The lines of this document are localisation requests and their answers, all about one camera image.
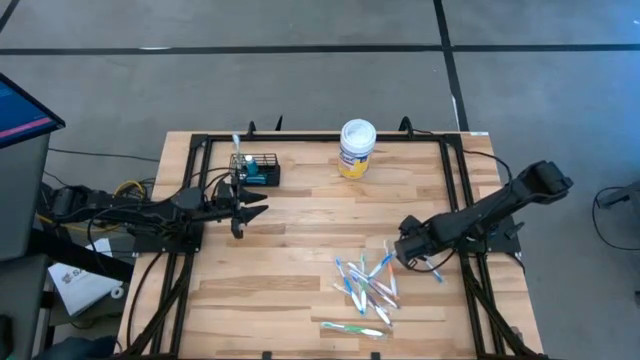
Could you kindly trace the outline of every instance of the white paper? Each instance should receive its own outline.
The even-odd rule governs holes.
[[[107,238],[95,241],[94,244],[98,252],[112,256],[111,246]],[[87,245],[86,248],[93,250],[91,245]],[[78,315],[103,296],[109,294],[111,289],[122,285],[121,281],[65,264],[50,266],[49,274],[70,316]]]

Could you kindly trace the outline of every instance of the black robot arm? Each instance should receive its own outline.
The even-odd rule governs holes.
[[[486,240],[501,220],[529,203],[551,204],[568,194],[573,185],[553,162],[541,161],[523,170],[501,190],[464,210],[438,214],[425,222],[413,216],[400,224],[401,238],[396,241],[398,260],[409,262],[432,256],[446,249],[458,249],[469,241]]]
[[[56,224],[102,221],[127,224],[134,235],[180,237],[194,223],[231,219],[231,232],[242,238],[242,226],[268,206],[243,207],[266,199],[266,195],[246,191],[238,184],[221,182],[215,196],[208,200],[198,187],[182,189],[162,201],[132,198],[70,186],[52,190],[44,214]]]

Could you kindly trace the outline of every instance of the monitor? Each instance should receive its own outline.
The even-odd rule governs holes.
[[[56,114],[0,73],[0,149],[64,126]]]

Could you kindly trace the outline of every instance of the wooden tabletop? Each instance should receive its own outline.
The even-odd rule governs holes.
[[[191,135],[167,134],[154,199],[180,187]],[[487,135],[463,133],[462,138],[465,149],[492,153]],[[245,142],[242,150],[275,152],[282,167],[280,187],[250,189],[269,195],[260,203],[269,209],[251,222],[244,239],[233,238],[228,221],[206,225],[190,282],[180,358],[259,358],[263,351],[272,351],[274,358],[369,358],[373,351],[383,358],[475,355],[457,255],[442,268],[444,284],[394,260],[402,308],[390,310],[394,326],[388,339],[320,328],[321,322],[333,321],[387,331],[375,313],[361,317],[350,298],[332,287],[340,280],[334,259],[357,261],[365,251],[371,269],[384,256],[383,240],[397,240],[398,225],[407,215],[425,220],[449,211],[435,143],[378,142],[369,170],[359,180],[338,173],[338,143]],[[232,151],[231,142],[216,143],[210,168],[227,166]],[[455,154],[450,153],[464,207]],[[500,187],[493,160],[466,155],[466,161],[475,199]],[[153,257],[136,261],[131,289],[138,287]],[[134,313],[134,338],[156,311],[166,258],[144,283]],[[542,352],[522,269],[504,255],[491,254],[488,261],[499,310],[531,349]],[[387,273],[379,279],[388,283]],[[132,297],[133,291],[120,326],[122,344]],[[173,314],[165,323],[165,351]],[[487,350],[492,351],[488,320],[481,314]]]

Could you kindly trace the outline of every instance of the concrete floor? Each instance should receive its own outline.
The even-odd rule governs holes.
[[[0,9],[8,3],[0,0]],[[640,42],[633,0],[445,0],[455,44]],[[21,0],[0,48],[439,43],[424,0]],[[591,200],[640,180],[640,52],[457,53],[469,127],[489,131],[514,172],[554,160],[576,183],[517,218],[548,354],[637,359],[639,252],[596,237]],[[159,157],[168,130],[336,130],[348,119],[455,130],[441,53],[0,56],[0,71],[67,121],[51,146]],[[155,174],[129,160],[49,155],[68,183],[113,189]],[[617,244],[640,247],[625,205],[599,213]],[[104,331],[111,331],[109,326]]]

